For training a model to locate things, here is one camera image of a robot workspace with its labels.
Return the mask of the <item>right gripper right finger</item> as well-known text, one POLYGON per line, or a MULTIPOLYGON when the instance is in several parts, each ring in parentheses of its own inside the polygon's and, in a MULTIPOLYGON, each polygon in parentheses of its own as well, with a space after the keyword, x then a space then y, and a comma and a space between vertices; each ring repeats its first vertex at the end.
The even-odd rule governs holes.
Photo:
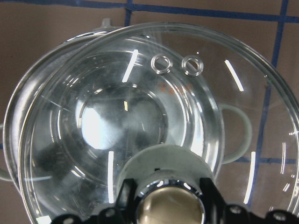
POLYGON ((297 224, 299 218, 285 210, 272 210, 259 217, 246 208, 226 203, 210 178, 200 178, 200 198, 205 210, 205 224, 297 224))

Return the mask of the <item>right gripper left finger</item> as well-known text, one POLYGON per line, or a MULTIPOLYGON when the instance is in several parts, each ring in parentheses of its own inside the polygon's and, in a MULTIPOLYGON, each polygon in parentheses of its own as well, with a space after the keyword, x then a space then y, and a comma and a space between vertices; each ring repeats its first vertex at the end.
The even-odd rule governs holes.
POLYGON ((101 210, 85 221, 76 215, 66 214, 54 218, 52 222, 54 224, 129 224, 133 214, 136 188, 134 179, 124 179, 114 206, 101 210))

